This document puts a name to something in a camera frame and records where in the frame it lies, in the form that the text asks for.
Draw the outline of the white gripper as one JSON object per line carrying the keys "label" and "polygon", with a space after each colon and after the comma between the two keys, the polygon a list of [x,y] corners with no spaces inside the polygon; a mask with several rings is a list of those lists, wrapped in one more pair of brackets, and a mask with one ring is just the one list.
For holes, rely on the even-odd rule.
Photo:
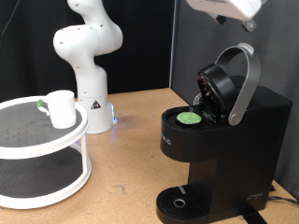
{"label": "white gripper", "polygon": [[195,10],[217,15],[216,23],[224,24],[226,17],[242,21],[246,32],[256,28],[253,17],[259,12],[265,0],[186,0]]}

